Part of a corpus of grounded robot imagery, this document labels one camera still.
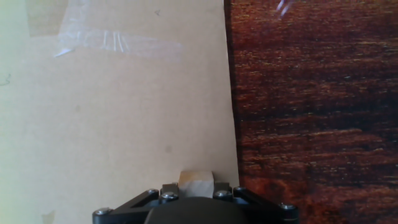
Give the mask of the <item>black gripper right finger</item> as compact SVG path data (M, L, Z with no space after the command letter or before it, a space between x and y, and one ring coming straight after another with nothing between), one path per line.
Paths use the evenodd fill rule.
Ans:
M213 199L237 205L251 224L299 224L298 207L271 202L245 187L232 188L227 182L215 182Z

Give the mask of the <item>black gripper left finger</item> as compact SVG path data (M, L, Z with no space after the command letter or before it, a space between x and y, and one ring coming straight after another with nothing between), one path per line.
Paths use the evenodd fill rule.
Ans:
M92 224L141 224L159 205L179 199L177 183L164 184L160 190L149 189L118 208L99 208L92 214Z

